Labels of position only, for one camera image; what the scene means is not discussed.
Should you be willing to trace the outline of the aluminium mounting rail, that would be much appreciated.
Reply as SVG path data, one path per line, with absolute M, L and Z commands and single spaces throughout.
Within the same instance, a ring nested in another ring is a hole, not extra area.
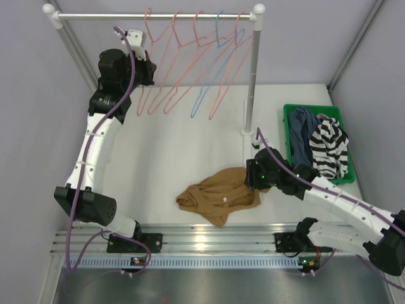
M 215 227 L 196 225 L 143 225 L 142 232 L 161 233 L 161 254 L 207 253 L 271 253 L 275 252 L 275 233 L 293 232 L 294 224 L 241 224 Z M 100 229 L 89 224 L 75 224 L 72 229 L 71 253 L 78 255 L 86 241 Z M 58 231 L 51 245 L 52 254 L 65 252 L 66 232 Z M 98 236 L 86 250 L 87 254 L 107 253 L 108 241 Z

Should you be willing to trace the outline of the brown tank top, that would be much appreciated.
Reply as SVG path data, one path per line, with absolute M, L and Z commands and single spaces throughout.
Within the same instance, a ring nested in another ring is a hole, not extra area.
M 190 185 L 176 197 L 179 209 L 196 213 L 217 227 L 226 224 L 232 212 L 247 210 L 261 204 L 262 190 L 249 189 L 245 185 L 246 169 L 233 167 L 223 169 Z

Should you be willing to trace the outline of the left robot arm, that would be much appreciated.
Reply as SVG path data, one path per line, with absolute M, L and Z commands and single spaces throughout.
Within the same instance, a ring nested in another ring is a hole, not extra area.
M 96 225 L 114 233 L 115 242 L 128 251 L 141 248 L 144 236 L 140 224 L 117 210 L 114 198 L 103 194 L 104 174 L 111 159 L 115 137 L 132 104 L 130 94 L 139 86 L 151 86 L 156 71 L 147 51 L 108 49 L 99 55 L 101 76 L 89 100 L 87 126 L 79 156 L 64 186 L 54 198 L 71 221 Z

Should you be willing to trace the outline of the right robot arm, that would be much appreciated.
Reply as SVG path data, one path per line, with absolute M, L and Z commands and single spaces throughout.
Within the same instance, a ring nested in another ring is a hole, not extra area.
M 307 217 L 296 227 L 296 245 L 303 251 L 329 247 L 366 258 L 391 276 L 404 270 L 404 210 L 393 213 L 351 196 L 315 169 L 291 167 L 273 148 L 246 161 L 245 184 L 250 189 L 275 187 L 287 196 L 318 206 L 344 222 L 328 224 Z

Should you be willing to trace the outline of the silver white clothes rack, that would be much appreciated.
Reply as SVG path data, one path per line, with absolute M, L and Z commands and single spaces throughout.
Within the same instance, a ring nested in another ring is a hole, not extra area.
M 256 74 L 258 69 L 258 55 L 261 31 L 266 8 L 263 4 L 256 4 L 248 14 L 223 14 L 223 13 L 62 13 L 58 9 L 56 1 L 48 1 L 42 6 L 43 13 L 48 17 L 52 26 L 67 48 L 74 64 L 78 68 L 82 78 L 91 90 L 96 89 L 96 75 L 85 58 L 80 44 L 75 42 L 73 36 L 64 28 L 64 21 L 69 20 L 142 20 L 147 18 L 150 21 L 163 20 L 247 20 L 254 24 L 252 37 L 251 64 L 249 72 L 249 87 L 247 93 L 247 104 L 245 113 L 244 128 L 242 129 L 244 142 L 248 143 L 252 134 L 252 110 L 254 104 L 254 92 L 256 88 Z

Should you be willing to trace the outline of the dark blue garment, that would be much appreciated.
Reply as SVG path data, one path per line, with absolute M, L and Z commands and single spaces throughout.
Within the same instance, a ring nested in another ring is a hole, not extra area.
M 313 157 L 309 140 L 321 124 L 320 119 L 312 111 L 299 106 L 289 113 L 288 120 L 292 164 L 311 167 Z

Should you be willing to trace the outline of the green plastic bin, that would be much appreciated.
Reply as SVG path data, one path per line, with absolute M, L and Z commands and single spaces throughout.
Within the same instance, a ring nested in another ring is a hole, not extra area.
M 336 106 L 325 106 L 325 105 L 310 105 L 310 104 L 285 104 L 283 106 L 283 126 L 285 133 L 285 146 L 287 151 L 287 159 L 290 164 L 292 164 L 292 146 L 290 143 L 290 124 L 289 124 L 289 113 L 297 107 L 307 108 L 313 114 L 325 114 L 329 118 L 334 118 L 339 122 L 339 127 L 345 131 L 343 124 L 343 119 L 340 110 Z M 352 162 L 351 152 L 348 151 L 348 173 L 345 174 L 343 178 L 333 179 L 332 182 L 336 185 L 352 184 L 356 180 L 354 173 L 354 165 Z

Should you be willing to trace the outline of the black white striped garment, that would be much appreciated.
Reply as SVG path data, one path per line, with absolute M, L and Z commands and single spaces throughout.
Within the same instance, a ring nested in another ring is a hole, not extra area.
M 336 118 L 317 117 L 320 124 L 309 138 L 313 168 L 329 180 L 342 179 L 349 171 L 349 138 Z

